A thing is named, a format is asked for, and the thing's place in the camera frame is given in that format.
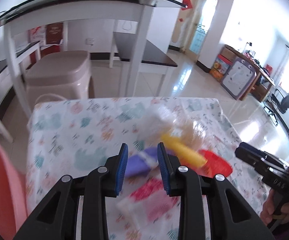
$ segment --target silver screw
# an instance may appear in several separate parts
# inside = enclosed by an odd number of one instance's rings
[[[107,167],[104,167],[104,166],[101,166],[98,168],[99,173],[105,173],[105,172],[107,172],[107,170],[108,170]]]
[[[69,175],[64,175],[62,178],[61,178],[61,181],[62,182],[69,182],[71,180],[71,177]]]
[[[225,177],[224,177],[222,174],[217,174],[217,175],[215,176],[215,179],[216,179],[217,181],[224,181]]]
[[[188,167],[186,167],[186,166],[180,166],[180,167],[178,168],[178,170],[179,170],[180,172],[187,172],[189,169],[188,169]]]

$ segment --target wall outlet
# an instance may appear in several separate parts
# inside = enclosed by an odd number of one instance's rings
[[[94,38],[87,38],[86,39],[86,45],[94,45]]]

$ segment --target pink and white package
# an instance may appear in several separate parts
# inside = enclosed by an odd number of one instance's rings
[[[154,223],[172,209],[180,197],[169,197],[163,189],[161,179],[150,178],[148,181],[117,204],[117,208],[139,230]]]

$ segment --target beige stool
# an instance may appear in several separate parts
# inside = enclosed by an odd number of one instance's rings
[[[88,99],[91,78],[87,51],[63,51],[46,55],[25,75],[30,108],[42,95],[55,94],[66,99]]]

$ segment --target tablecloth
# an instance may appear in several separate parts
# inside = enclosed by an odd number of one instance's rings
[[[230,163],[233,173],[228,180],[260,214],[269,189],[251,166],[235,157],[234,151],[241,140],[219,102],[212,98],[168,97],[99,98],[38,104],[30,121],[26,174],[28,213],[63,175],[86,176],[104,165],[108,157],[117,155],[122,143],[128,144],[129,156],[148,147],[139,138],[139,122],[146,109],[157,103],[173,112],[184,110],[189,116],[200,119],[210,139],[204,147]],[[125,179],[118,198],[106,198],[111,240],[177,239],[179,205],[140,230],[132,228],[116,208],[119,200],[147,179]]]

